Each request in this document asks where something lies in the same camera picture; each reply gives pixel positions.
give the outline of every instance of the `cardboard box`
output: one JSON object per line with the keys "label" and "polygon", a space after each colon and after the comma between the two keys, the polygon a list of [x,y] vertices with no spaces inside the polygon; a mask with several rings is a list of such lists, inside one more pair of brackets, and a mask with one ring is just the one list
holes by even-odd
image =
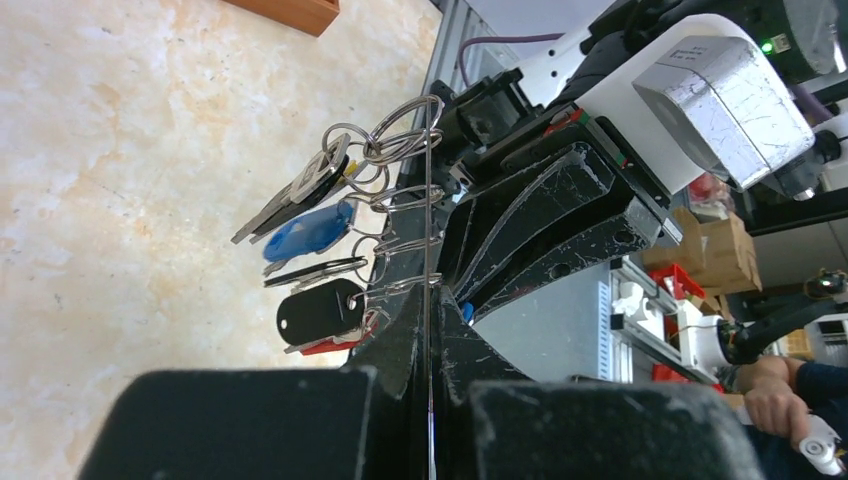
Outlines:
{"label": "cardboard box", "polygon": [[645,270],[659,270],[670,267],[674,263],[680,265],[689,274],[703,270],[706,261],[701,224],[689,210],[682,207],[675,209],[672,215],[683,230],[683,241],[677,247],[653,247],[642,252]]}
{"label": "cardboard box", "polygon": [[745,231],[742,219],[734,214],[719,222],[701,225],[706,268],[689,272],[705,289],[722,294],[762,290],[754,239]]}
{"label": "cardboard box", "polygon": [[646,270],[676,263],[705,290],[715,290],[715,295],[763,289],[754,240],[742,219],[729,213],[727,220],[699,224],[685,208],[674,210],[673,215],[683,229],[683,241],[677,247],[642,252]]}

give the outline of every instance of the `metal key ring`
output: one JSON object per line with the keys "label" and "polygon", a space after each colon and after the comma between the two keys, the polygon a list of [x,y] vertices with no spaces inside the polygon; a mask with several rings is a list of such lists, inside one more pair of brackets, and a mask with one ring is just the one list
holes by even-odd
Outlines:
{"label": "metal key ring", "polygon": [[[350,254],[352,257],[357,256],[356,253],[359,251],[359,245],[361,245],[362,242],[364,242],[365,240],[374,240],[375,242],[377,242],[377,246],[374,247],[375,249],[384,243],[383,238],[379,235],[363,235],[362,238],[360,238],[359,240],[356,241],[356,243],[353,244],[353,250],[351,251],[351,254]],[[383,279],[383,277],[386,276],[386,272],[388,272],[388,271],[389,271],[389,257],[384,257],[383,258],[383,271],[380,273],[380,276],[378,276],[377,278],[374,278],[374,279],[363,278],[362,275],[359,273],[358,268],[356,270],[354,270],[353,273],[354,273],[354,275],[356,275],[356,278],[358,278],[363,283],[368,285],[368,284],[371,284],[371,283],[378,283],[380,280]]]}
{"label": "metal key ring", "polygon": [[[431,116],[431,123],[430,125],[428,125],[428,128],[413,130],[410,132],[393,135],[382,141],[380,140],[380,137],[403,117],[410,113],[418,111],[422,107],[429,109],[431,105],[436,105],[437,111],[435,115]],[[409,153],[415,150],[417,147],[422,144],[427,145],[428,143],[430,143],[425,141],[427,139],[427,132],[432,132],[436,124],[438,124],[443,108],[443,102],[434,95],[418,97],[416,99],[410,100],[404,105],[401,105],[399,108],[395,109],[392,113],[387,115],[386,118],[384,118],[377,125],[377,127],[375,127],[374,130],[371,131],[370,138],[375,140],[377,145],[375,146],[369,144],[368,146],[364,147],[363,155],[367,158],[369,162],[378,166],[388,166],[392,163],[409,157]],[[394,146],[395,148],[390,148],[388,151],[381,152],[381,148],[386,148],[390,146]]]}
{"label": "metal key ring", "polygon": [[[341,212],[341,204],[342,204],[342,202],[349,202],[349,201],[358,202],[358,203],[364,203],[364,204],[366,204],[366,205],[368,205],[368,206],[370,206],[370,205],[371,205],[371,198],[370,198],[370,197],[368,197],[367,195],[363,195],[363,194],[361,194],[361,193],[357,193],[357,192],[351,192],[351,193],[348,193],[347,195],[345,195],[344,197],[342,197],[342,199],[341,199],[341,200],[339,200],[339,203],[337,203],[337,204],[336,204],[336,211],[337,211],[339,214],[341,214],[341,213],[342,213],[342,212]],[[387,217],[386,217],[386,227],[385,227],[385,228],[383,229],[383,231],[382,231],[382,232],[380,232],[380,233],[364,232],[364,231],[362,231],[362,230],[360,230],[360,229],[356,228],[356,227],[354,226],[354,223],[355,223],[355,222],[351,222],[351,225],[348,227],[348,228],[349,228],[349,231],[351,231],[351,232],[355,232],[355,233],[358,233],[358,234],[360,234],[360,235],[364,235],[364,236],[369,236],[369,237],[379,237],[379,238],[381,239],[381,241],[382,241],[382,238],[383,238],[383,237],[385,237],[385,236],[387,236],[387,235],[390,235],[390,234],[394,233],[394,229],[392,228],[392,217],[391,217],[391,216],[387,216]]]}
{"label": "metal key ring", "polygon": [[[433,272],[430,274],[430,285],[438,285],[442,281],[442,274]],[[414,277],[404,278],[403,280],[398,280],[396,282],[389,283],[379,288],[374,288],[371,290],[363,290],[360,293],[352,295],[351,300],[355,300],[359,297],[365,297],[367,300],[385,300],[394,295],[401,295],[403,293],[407,293],[412,290],[412,287],[415,285],[424,283],[424,275],[416,275]]]}
{"label": "metal key ring", "polygon": [[329,148],[330,148],[330,146],[329,146],[330,145],[330,143],[329,143],[330,134],[333,133],[336,130],[339,130],[339,129],[349,130],[349,131],[354,132],[354,133],[358,134],[359,136],[361,136],[363,138],[363,140],[365,141],[365,144],[366,144],[362,147],[363,151],[366,148],[373,148],[377,152],[380,151],[380,145],[379,145],[379,143],[377,143],[376,138],[371,133],[369,133],[364,128],[362,128],[358,125],[354,125],[352,123],[342,122],[342,123],[336,123],[334,125],[331,125],[330,128],[328,128],[324,132],[324,135],[321,137],[321,150],[324,152],[324,155],[329,155],[329,153],[330,153],[328,151]]}
{"label": "metal key ring", "polygon": [[[427,199],[421,198],[418,200],[412,200],[411,202],[402,202],[402,203],[393,203],[389,205],[385,205],[383,202],[389,201],[394,197],[404,194],[404,193],[414,193],[420,191],[426,191],[427,185],[415,185],[412,187],[406,188],[390,188],[383,193],[375,195],[371,198],[371,210],[377,213],[392,213],[392,212],[400,212],[403,210],[410,210],[413,208],[420,208],[427,205]],[[438,202],[445,196],[445,191],[439,187],[430,187],[430,202]]]}
{"label": "metal key ring", "polygon": [[[364,189],[358,187],[358,185],[370,185],[370,184],[374,183],[375,181],[377,181],[377,178],[380,175],[383,175],[383,186],[381,186],[379,188],[379,190],[377,190],[376,192],[369,192],[368,190],[364,190]],[[354,189],[355,191],[357,191],[359,193],[365,194],[365,195],[377,195],[377,194],[383,193],[386,190],[388,190],[389,183],[391,182],[391,175],[389,173],[389,169],[386,168],[386,167],[377,167],[377,173],[372,178],[369,178],[368,180],[362,180],[362,181],[354,180],[354,179],[348,177],[347,175],[345,175],[344,173],[342,173],[342,177],[345,179],[345,183],[347,183],[347,185],[349,185],[350,188]]]}
{"label": "metal key ring", "polygon": [[[392,255],[397,255],[399,253],[407,253],[414,252],[416,250],[421,250],[427,245],[427,240],[424,238],[420,238],[418,240],[410,240],[408,242],[403,242],[397,245],[392,245],[392,242],[396,240],[383,241],[376,247],[374,247],[374,255],[380,255],[383,257],[391,257]],[[436,235],[435,237],[430,237],[430,246],[436,246],[444,240],[441,233]]]}

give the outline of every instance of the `wooden block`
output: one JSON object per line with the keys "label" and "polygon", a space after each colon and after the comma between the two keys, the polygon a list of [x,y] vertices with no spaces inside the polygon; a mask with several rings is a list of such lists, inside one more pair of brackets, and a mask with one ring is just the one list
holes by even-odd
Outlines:
{"label": "wooden block", "polygon": [[233,5],[319,36],[339,15],[339,0],[226,0]]}

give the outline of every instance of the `metal panel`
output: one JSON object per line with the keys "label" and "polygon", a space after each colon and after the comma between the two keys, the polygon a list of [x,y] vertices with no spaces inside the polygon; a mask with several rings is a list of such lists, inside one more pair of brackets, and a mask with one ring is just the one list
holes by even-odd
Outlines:
{"label": "metal panel", "polygon": [[597,265],[526,295],[474,326],[490,345],[535,380],[562,381],[598,374],[599,282],[609,267]]}
{"label": "metal panel", "polygon": [[[582,40],[589,37],[586,26],[612,5],[613,0],[469,0],[468,3],[497,35],[574,32]],[[550,42],[529,43],[513,45],[511,48],[523,59],[547,50],[549,45]]]}
{"label": "metal panel", "polygon": [[598,282],[598,378],[612,380],[613,362],[616,352],[613,350],[612,330],[609,318],[612,314],[612,296],[606,282]]}

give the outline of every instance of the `metal key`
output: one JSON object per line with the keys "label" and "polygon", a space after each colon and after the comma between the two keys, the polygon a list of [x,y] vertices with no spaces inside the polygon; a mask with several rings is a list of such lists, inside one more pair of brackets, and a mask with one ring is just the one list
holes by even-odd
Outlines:
{"label": "metal key", "polygon": [[366,265],[368,265],[368,260],[366,260],[365,257],[350,257],[340,260],[330,260],[328,262],[319,263],[318,265],[302,268],[295,272],[265,280],[265,288],[279,287],[294,282],[300,282],[292,289],[292,293],[298,293],[303,291],[307,286],[313,285],[325,278],[352,272]]}
{"label": "metal key", "polygon": [[333,173],[326,182],[318,185],[316,190],[313,191],[305,200],[300,203],[288,203],[286,206],[277,210],[271,218],[253,231],[254,236],[250,239],[250,243],[258,242],[265,237],[265,235],[277,230],[284,223],[294,219],[298,215],[302,215],[312,210],[319,203],[324,201],[325,198],[328,198],[330,192],[336,187],[336,183],[342,178],[342,171],[347,167],[347,162],[348,157],[345,157],[342,160],[342,169]]}
{"label": "metal key", "polygon": [[[332,175],[332,177],[336,178],[336,182],[335,182],[335,185],[333,185],[330,188],[328,193],[321,196],[321,198],[317,202],[315,202],[313,205],[311,205],[310,207],[299,209],[300,210],[299,213],[296,213],[294,215],[288,215],[287,214],[288,219],[294,218],[295,216],[299,215],[300,213],[304,213],[304,212],[308,211],[309,208],[317,206],[318,204],[320,204],[321,202],[323,202],[327,198],[330,198],[330,197],[336,195],[337,193],[339,193],[340,191],[342,191],[342,189],[344,189],[344,187],[347,186],[347,182],[342,177],[342,172],[344,173],[344,175],[347,178],[355,179],[365,170],[365,168],[367,166],[368,166],[367,162],[356,163],[356,162],[348,161],[346,166],[340,167],[340,170],[335,172]],[[274,218],[281,210],[295,208],[295,207],[292,207],[292,205],[297,205],[297,204],[295,204],[295,202],[292,202],[291,198],[290,198],[291,197],[291,189],[292,189],[292,184],[288,184],[282,190],[277,192],[277,194],[274,195],[274,197],[262,208],[262,210],[255,217],[250,219],[249,222],[247,222],[243,227],[241,227],[239,229],[238,232],[236,232],[236,234],[233,236],[232,239],[230,239],[230,241],[235,243],[235,244],[238,244],[242,240],[244,240],[245,238],[250,236],[251,234],[254,234],[254,235],[257,235],[257,237],[251,238],[250,242],[256,243],[259,240],[261,240],[262,237],[264,237],[268,233],[274,231],[275,228],[277,228],[280,225],[282,225],[283,223],[285,223],[287,220],[280,220],[279,218],[277,218],[275,220],[275,222],[276,222],[275,224],[269,224],[270,228],[267,228],[268,225],[266,225],[266,224],[268,224],[269,220]]]}
{"label": "metal key", "polygon": [[292,181],[289,199],[294,203],[303,202],[321,184],[329,180],[333,174],[344,170],[342,160],[347,155],[349,145],[350,135],[345,133],[330,143],[327,149],[329,154],[325,154],[323,151],[315,154],[303,171]]}
{"label": "metal key", "polygon": [[301,355],[315,355],[318,353],[336,352],[340,350],[349,350],[373,333],[377,327],[377,315],[375,310],[369,310],[365,314],[365,323],[360,328],[352,330],[346,334],[333,337],[323,338],[314,342],[309,342],[303,345],[289,345],[284,352],[294,353],[300,352]]}

